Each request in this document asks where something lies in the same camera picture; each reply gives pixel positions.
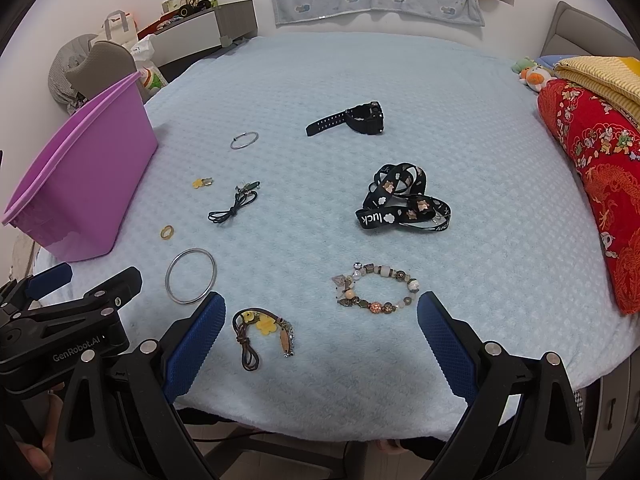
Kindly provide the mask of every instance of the teddy bear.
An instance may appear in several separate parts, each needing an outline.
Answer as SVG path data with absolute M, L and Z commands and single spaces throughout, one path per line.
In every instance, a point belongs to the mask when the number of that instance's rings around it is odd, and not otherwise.
M 520 72 L 520 82 L 523 85 L 529 85 L 529 88 L 536 92 L 540 92 L 552 79 L 558 78 L 552 76 L 549 70 L 540 65 L 525 68 Z

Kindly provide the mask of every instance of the gray headboard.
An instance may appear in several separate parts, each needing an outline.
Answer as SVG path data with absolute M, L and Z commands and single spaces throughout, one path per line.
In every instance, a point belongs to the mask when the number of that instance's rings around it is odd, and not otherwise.
M 559 2 L 540 56 L 620 56 L 640 59 L 640 50 L 630 37 L 609 23 Z

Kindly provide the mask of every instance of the cable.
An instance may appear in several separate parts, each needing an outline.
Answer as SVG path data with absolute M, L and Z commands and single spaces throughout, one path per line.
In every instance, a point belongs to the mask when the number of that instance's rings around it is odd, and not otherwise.
M 260 182 L 253 182 L 251 184 L 246 184 L 244 187 L 236 187 L 236 201 L 229 208 L 228 211 L 212 211 L 209 213 L 209 220 L 211 220 L 214 224 L 222 224 L 229 220 L 232 216 L 236 216 L 238 214 L 238 210 L 242 209 L 244 206 L 249 205 L 256 198 L 258 198 L 258 193 L 255 190 L 260 186 Z
M 245 433 L 242 435 L 226 436 L 225 438 L 192 438 L 194 442 L 224 442 L 225 440 L 233 440 L 235 438 L 244 438 L 246 436 L 271 434 L 272 431 L 254 431 L 253 433 Z

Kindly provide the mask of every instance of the plush toy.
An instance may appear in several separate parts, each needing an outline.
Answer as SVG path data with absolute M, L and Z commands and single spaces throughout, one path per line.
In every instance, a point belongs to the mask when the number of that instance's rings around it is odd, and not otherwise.
M 513 65 L 511 65 L 511 71 L 513 73 L 519 74 L 524 69 L 531 68 L 532 66 L 536 65 L 537 63 L 530 57 L 523 57 L 522 59 L 517 60 Z
M 523 85 L 529 85 L 529 88 L 536 92 L 540 92 L 552 79 L 558 78 L 553 77 L 546 68 L 538 65 L 525 68 L 520 72 L 520 82 Z

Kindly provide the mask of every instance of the blue towel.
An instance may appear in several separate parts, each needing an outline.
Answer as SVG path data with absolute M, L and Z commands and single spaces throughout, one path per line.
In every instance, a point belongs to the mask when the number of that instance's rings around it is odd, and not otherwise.
M 568 59 L 570 57 L 577 57 L 578 54 L 549 54 L 548 56 L 541 56 L 535 59 L 535 62 L 540 66 L 548 68 L 549 70 L 554 69 L 554 65 L 560 61 L 561 59 Z

